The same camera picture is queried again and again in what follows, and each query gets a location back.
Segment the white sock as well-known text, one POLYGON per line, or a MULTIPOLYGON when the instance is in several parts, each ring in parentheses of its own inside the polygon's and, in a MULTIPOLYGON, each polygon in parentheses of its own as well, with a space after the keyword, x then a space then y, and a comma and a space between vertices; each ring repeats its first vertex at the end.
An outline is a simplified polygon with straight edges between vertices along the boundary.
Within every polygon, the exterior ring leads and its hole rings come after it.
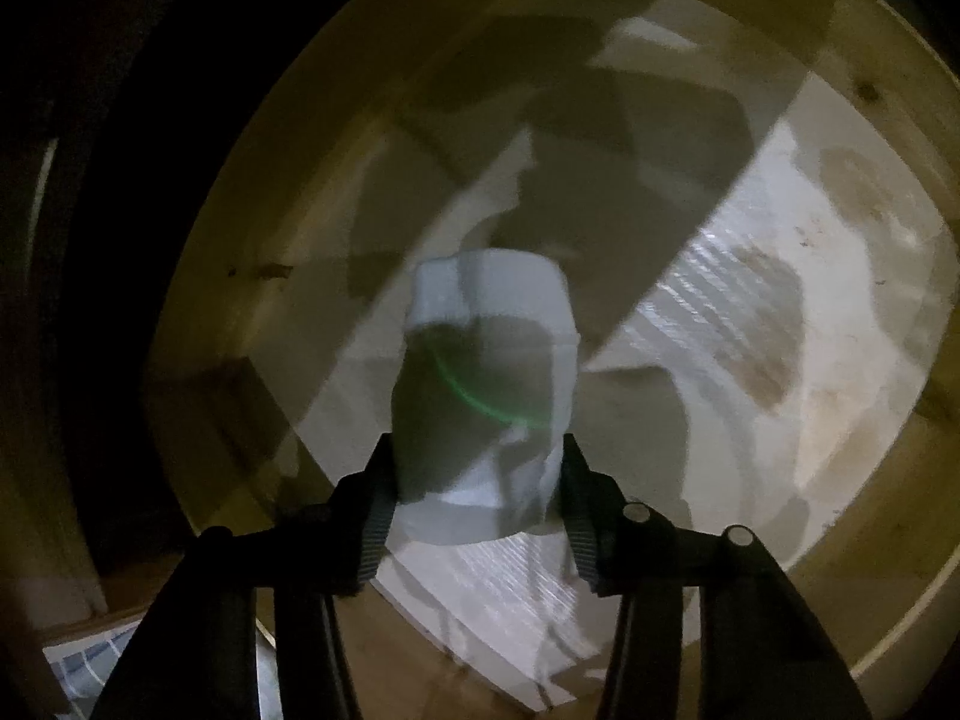
POLYGON ((551 519, 578 348, 553 260, 478 249, 416 267, 391 398, 405 535, 460 546, 551 519))

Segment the light wooden drawer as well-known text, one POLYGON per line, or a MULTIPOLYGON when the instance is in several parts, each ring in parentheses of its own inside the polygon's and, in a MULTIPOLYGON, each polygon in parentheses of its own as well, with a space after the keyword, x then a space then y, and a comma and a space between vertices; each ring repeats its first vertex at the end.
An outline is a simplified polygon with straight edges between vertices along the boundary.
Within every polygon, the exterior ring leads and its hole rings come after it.
MULTIPOLYGON (((416 267, 478 249, 563 271, 587 463, 750 528, 903 717, 958 632, 958 83, 918 32, 882 0, 352 0, 167 293, 190 525, 273 527, 361 470, 416 267)), ((368 717, 586 718, 619 605, 553 507, 460 546, 395 517, 337 610, 368 717)))

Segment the grey plaid blanket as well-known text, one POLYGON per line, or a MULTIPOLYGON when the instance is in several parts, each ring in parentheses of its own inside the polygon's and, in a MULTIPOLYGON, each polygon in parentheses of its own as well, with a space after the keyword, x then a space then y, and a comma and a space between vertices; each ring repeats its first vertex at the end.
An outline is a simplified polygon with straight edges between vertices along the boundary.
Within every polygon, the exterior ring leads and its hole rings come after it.
POLYGON ((120 628, 49 645, 44 656, 64 693, 67 706, 55 718, 88 718, 103 694, 110 673, 116 668, 128 642, 139 627, 129 622, 120 628))

